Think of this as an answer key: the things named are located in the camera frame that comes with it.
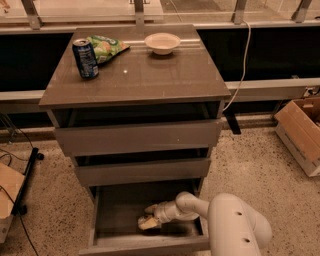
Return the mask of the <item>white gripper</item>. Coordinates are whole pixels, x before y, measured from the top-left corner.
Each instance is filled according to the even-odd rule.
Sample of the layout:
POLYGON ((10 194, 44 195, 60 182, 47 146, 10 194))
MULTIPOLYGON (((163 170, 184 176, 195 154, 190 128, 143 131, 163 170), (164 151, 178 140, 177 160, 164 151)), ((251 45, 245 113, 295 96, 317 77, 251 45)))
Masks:
POLYGON ((149 215, 147 227, 144 230, 160 228, 161 223, 168 223, 173 220, 183 220, 185 213, 180 210, 175 201, 165 201, 159 204, 153 204, 144 209, 149 215))

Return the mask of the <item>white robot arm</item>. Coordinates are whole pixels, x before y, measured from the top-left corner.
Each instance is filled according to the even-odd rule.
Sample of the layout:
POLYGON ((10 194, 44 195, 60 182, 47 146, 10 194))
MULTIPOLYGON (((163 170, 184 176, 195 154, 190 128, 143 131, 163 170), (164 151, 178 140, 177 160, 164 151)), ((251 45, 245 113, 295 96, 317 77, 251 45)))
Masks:
POLYGON ((268 220, 239 197, 220 193, 210 202, 189 192, 173 201, 154 204, 138 219, 141 230, 155 228, 173 220, 207 220, 212 256, 261 256, 260 250, 272 239, 268 220))

